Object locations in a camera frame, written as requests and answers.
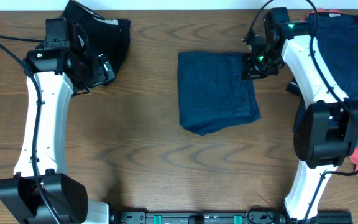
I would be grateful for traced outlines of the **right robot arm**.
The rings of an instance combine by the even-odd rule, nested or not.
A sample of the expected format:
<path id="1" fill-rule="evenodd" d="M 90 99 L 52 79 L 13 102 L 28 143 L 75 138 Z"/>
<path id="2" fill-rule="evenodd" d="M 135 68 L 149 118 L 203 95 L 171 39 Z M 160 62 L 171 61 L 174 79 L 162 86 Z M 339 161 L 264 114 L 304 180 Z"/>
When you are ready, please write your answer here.
<path id="1" fill-rule="evenodd" d="M 351 223 L 349 212 L 320 212 L 318 204 L 331 176 L 353 154 L 358 140 L 358 100 L 337 84 L 318 48 L 317 25 L 291 21 L 284 7 L 259 10 L 265 36 L 250 29 L 244 43 L 242 77 L 263 79 L 288 66 L 305 105 L 293 133 L 298 169 L 281 212 L 248 213 L 251 223 Z"/>

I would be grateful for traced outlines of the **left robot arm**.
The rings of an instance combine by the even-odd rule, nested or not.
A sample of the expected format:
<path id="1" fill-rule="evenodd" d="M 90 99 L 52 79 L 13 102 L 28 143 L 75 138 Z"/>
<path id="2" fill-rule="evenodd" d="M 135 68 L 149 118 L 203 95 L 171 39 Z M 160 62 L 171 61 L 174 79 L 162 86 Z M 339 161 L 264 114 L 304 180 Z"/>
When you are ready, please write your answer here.
<path id="1" fill-rule="evenodd" d="M 46 37 L 21 65 L 27 75 L 24 142 L 11 178 L 0 180 L 0 200 L 19 223 L 112 223 L 110 206 L 91 200 L 68 175 L 67 113 L 72 97 L 115 79 L 105 54 L 86 58 L 88 38 L 79 23 L 45 22 Z"/>

